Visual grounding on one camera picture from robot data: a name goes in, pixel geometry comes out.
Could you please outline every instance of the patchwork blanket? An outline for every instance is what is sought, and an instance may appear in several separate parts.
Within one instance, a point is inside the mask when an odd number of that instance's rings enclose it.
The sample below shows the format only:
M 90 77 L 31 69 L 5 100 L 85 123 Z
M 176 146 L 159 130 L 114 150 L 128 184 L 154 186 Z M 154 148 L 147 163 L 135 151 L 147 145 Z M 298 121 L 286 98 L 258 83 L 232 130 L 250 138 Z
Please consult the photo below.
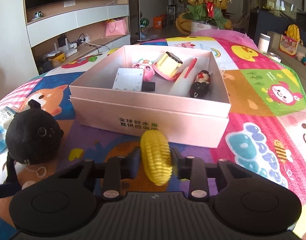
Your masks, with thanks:
M 146 42 L 143 45 L 179 46 L 213 52 L 227 86 L 232 108 L 229 124 L 217 149 L 188 145 L 176 146 L 184 155 L 194 155 L 215 163 L 225 158 L 292 190 L 303 209 L 294 232 L 306 240 L 306 96 L 301 83 L 290 68 L 278 64 L 254 49 L 221 38 L 178 37 Z M 126 155 L 139 145 L 139 138 L 82 126 L 75 120 L 69 100 L 68 85 L 103 59 L 81 58 L 43 74 L 22 85 L 0 101 L 0 107 L 34 99 L 49 112 L 65 132 L 58 158 L 45 163 L 47 176 L 78 162 L 93 159 L 104 162 L 116 155 Z M 6 178 L 6 152 L 0 154 L 0 184 Z M 16 164 L 19 181 L 37 182 L 41 165 L 30 170 Z M 165 186 L 155 186 L 141 166 L 136 179 L 123 180 L 127 191 L 188 191 L 189 181 L 172 176 Z M 100 193 L 97 183 L 95 193 Z M 216 194 L 215 182 L 210 191 Z M 16 232 L 8 213 L 11 198 L 0 199 L 0 240 Z

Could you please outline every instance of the pink handbag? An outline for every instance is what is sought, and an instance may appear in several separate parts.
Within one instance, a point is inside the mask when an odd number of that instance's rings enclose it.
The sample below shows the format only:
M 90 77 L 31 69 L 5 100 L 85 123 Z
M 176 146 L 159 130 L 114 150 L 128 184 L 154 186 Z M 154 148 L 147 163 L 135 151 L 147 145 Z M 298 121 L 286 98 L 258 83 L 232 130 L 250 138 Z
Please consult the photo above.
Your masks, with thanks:
M 105 37 L 115 35 L 125 35 L 127 33 L 127 27 L 125 19 L 122 20 L 110 20 L 105 25 Z

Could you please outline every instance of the silver screw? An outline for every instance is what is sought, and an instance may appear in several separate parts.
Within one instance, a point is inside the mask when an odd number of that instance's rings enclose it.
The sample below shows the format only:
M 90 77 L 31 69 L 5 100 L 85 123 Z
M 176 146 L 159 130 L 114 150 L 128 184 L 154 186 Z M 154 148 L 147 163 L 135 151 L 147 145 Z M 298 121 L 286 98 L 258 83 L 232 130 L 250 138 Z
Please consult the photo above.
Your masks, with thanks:
M 103 196 L 106 198 L 115 198 L 118 197 L 119 192 L 117 192 L 116 190 L 107 190 L 103 193 Z
M 207 195 L 207 192 L 201 189 L 193 190 L 191 195 L 196 198 L 203 198 Z

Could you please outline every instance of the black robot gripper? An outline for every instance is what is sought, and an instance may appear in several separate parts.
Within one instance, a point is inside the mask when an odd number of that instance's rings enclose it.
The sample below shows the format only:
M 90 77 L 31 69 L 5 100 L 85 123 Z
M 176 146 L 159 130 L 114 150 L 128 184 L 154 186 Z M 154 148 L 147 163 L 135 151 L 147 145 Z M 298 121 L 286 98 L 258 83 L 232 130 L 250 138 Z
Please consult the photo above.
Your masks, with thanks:
M 173 174 L 189 179 L 183 192 L 121 193 L 134 179 L 140 149 L 106 163 L 81 161 L 19 191 L 9 212 L 14 240 L 299 239 L 293 228 L 301 203 L 290 190 L 235 163 L 205 163 L 171 149 Z M 94 195 L 96 179 L 101 195 Z M 218 194 L 210 196 L 208 179 Z

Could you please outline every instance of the yellow corn cob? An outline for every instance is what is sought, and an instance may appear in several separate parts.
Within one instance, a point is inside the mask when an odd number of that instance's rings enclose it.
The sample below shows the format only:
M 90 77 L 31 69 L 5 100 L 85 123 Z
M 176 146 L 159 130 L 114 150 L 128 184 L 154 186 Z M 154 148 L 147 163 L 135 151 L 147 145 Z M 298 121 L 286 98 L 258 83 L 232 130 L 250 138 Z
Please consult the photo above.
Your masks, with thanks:
M 157 186 L 166 184 L 172 175 L 169 144 L 158 130 L 148 130 L 141 137 L 141 156 L 144 171 Z

